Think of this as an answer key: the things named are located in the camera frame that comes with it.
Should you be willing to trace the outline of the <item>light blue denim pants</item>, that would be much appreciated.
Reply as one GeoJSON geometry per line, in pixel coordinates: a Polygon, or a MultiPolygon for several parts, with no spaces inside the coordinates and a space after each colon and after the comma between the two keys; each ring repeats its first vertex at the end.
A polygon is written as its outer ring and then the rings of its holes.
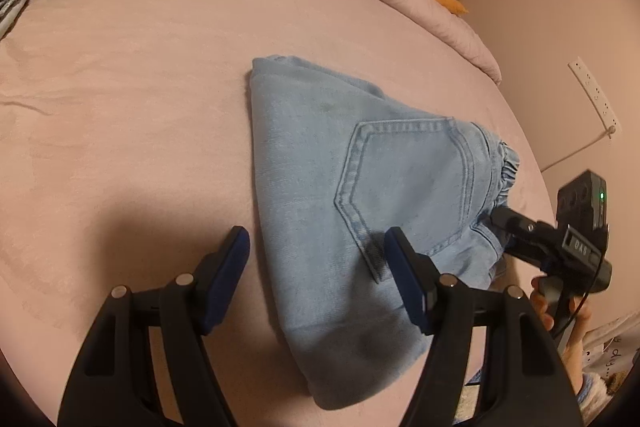
{"type": "Polygon", "coordinates": [[[518,155],[479,124],[433,115],[295,56],[250,74],[254,179],[280,326],[314,402],[338,410],[393,384],[430,340],[383,255],[401,228],[466,285],[490,286],[506,243],[487,221],[518,155]]]}

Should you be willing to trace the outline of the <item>pink bed sheet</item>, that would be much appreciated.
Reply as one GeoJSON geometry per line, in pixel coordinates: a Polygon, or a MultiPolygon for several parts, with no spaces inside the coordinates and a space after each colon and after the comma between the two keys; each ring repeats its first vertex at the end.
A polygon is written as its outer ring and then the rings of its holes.
{"type": "Polygon", "coordinates": [[[114,286],[256,227],[246,78],[273,54],[482,124],[520,155],[511,204],[552,219],[494,80],[380,0],[30,0],[1,43],[1,348],[47,415],[114,286]]]}

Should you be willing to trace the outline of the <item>white wall power strip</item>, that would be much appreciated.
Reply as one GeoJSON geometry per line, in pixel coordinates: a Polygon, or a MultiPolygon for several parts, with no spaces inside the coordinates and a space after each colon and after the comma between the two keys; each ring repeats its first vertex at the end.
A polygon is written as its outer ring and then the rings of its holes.
{"type": "Polygon", "coordinates": [[[619,134],[622,131],[620,120],[615,115],[613,107],[600,83],[598,83],[596,76],[590,72],[590,69],[580,57],[568,62],[567,66],[582,86],[582,90],[585,91],[587,98],[589,98],[603,124],[606,134],[608,136],[619,134]]]}

